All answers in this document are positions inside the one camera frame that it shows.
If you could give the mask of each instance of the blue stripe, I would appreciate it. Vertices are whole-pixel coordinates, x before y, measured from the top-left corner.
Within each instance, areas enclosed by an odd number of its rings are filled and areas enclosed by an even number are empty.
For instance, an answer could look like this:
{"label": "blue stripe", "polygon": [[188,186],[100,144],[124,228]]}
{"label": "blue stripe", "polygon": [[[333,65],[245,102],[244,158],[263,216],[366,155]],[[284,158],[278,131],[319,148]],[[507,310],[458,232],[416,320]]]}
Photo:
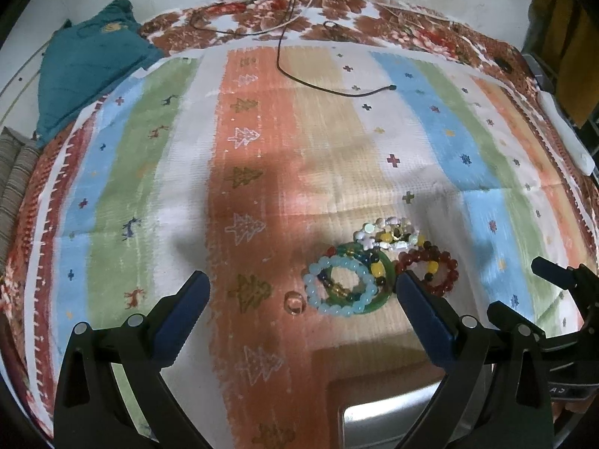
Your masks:
{"label": "blue stripe", "polygon": [[[143,93],[143,80],[125,80],[103,104],[97,115],[95,133],[92,134],[88,150],[81,164],[77,178],[65,201],[62,228],[55,240],[55,284],[53,323],[58,338],[55,346],[58,355],[53,356],[55,372],[58,373],[64,351],[67,347],[73,326],[88,319],[87,266],[91,235],[96,224],[96,206],[102,196],[112,171],[116,150],[121,141],[131,110]],[[122,96],[119,106],[116,98]],[[73,313],[73,319],[67,317]]]}
{"label": "blue stripe", "polygon": [[[397,86],[396,92],[418,117],[439,166],[460,191],[477,272],[490,302],[500,300],[512,306],[515,296],[518,312],[534,319],[532,299],[505,207],[503,186],[480,156],[474,138],[411,59],[378,52],[372,52],[372,55]],[[447,136],[446,128],[452,130],[454,136]],[[491,221],[501,225],[501,229],[494,233],[489,226]],[[499,270],[498,259],[505,259],[509,268]]]}

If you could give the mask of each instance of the bed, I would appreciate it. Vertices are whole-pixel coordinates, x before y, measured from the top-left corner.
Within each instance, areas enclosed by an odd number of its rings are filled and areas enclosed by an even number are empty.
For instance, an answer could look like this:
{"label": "bed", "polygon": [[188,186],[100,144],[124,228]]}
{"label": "bed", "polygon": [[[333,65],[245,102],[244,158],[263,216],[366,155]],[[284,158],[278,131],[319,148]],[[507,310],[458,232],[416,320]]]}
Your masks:
{"label": "bed", "polygon": [[349,318],[283,308],[309,264],[378,217],[409,218],[451,252],[458,313],[485,322],[501,300],[548,336],[580,327],[569,294],[529,265],[597,270],[597,189],[517,49],[398,1],[298,0],[282,68],[343,92],[396,86],[347,98],[277,70],[287,4],[146,22],[169,56],[44,148],[6,265],[2,358],[47,435],[73,325],[147,313],[196,269],[211,300],[163,376],[214,447],[337,445],[344,407],[438,379],[393,300]]}

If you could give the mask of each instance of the light blue beaded bracelet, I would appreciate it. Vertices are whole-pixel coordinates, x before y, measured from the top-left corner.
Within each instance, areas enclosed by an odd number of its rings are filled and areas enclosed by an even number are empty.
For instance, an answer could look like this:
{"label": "light blue beaded bracelet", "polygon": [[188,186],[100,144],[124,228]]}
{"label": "light blue beaded bracelet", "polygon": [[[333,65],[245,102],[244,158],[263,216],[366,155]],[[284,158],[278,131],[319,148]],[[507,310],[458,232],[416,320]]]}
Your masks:
{"label": "light blue beaded bracelet", "polygon": [[[341,307],[340,305],[329,305],[324,299],[318,295],[318,284],[320,283],[318,276],[330,267],[345,268],[351,272],[355,272],[358,278],[366,286],[366,290],[362,293],[358,300],[355,300],[351,305]],[[318,263],[312,263],[308,267],[308,274],[303,277],[305,292],[308,296],[308,304],[316,307],[322,314],[342,315],[350,317],[353,314],[361,314],[368,304],[370,304],[374,296],[378,293],[378,287],[375,284],[374,277],[368,271],[368,268],[359,261],[349,257],[333,255],[331,257],[323,256],[318,260]]]}

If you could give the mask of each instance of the teal fabric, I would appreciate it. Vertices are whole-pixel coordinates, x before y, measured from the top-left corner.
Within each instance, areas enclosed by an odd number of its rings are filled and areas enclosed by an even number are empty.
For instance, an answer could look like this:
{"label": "teal fabric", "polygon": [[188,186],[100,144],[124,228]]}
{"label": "teal fabric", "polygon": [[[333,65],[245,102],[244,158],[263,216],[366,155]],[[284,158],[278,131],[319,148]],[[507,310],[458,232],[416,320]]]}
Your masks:
{"label": "teal fabric", "polygon": [[57,31],[40,68],[38,146],[44,146],[79,112],[125,77],[148,68],[163,52],[137,35],[129,0],[115,0],[92,19]]}

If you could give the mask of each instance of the yellow bead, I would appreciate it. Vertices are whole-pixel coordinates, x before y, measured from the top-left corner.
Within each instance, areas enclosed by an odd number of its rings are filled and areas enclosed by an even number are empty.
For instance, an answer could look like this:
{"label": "yellow bead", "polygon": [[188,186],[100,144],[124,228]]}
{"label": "yellow bead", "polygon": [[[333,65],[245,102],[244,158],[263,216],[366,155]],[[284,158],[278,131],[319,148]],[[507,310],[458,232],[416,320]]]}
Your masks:
{"label": "yellow bead", "polygon": [[384,266],[383,266],[382,262],[373,263],[370,266],[370,271],[372,272],[372,274],[375,277],[382,277],[382,276],[384,276]]}
{"label": "yellow bead", "polygon": [[430,274],[436,274],[437,270],[439,270],[439,264],[437,262],[428,262],[428,267],[426,271]]}

